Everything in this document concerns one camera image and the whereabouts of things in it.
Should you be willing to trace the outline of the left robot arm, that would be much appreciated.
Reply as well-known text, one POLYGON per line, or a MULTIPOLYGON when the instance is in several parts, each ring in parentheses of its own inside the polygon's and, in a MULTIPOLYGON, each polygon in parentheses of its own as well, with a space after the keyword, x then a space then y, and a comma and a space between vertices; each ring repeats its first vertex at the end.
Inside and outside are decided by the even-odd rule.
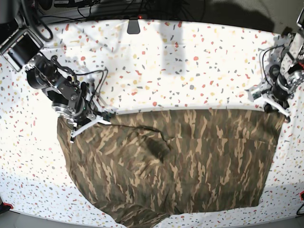
POLYGON ((280 112, 290 122, 288 100, 304 82, 304 11, 296 21, 299 30, 279 37, 275 45, 262 51, 262 79, 247 89, 250 101, 261 99, 266 113, 280 112))

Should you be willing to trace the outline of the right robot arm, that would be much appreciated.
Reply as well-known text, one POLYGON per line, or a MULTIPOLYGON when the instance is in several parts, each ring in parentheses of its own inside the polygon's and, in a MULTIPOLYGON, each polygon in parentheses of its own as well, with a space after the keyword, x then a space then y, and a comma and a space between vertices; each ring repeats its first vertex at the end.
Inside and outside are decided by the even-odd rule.
POLYGON ((24 69, 28 84, 51 100, 53 110, 71 127, 71 143, 97 123, 110 125, 113 111, 105 110, 96 97, 103 79, 97 85, 80 82, 79 74, 62 66, 56 55, 47 58, 42 48, 42 39, 28 28, 20 13, 13 19, 0 18, 1 56, 15 71, 24 69))

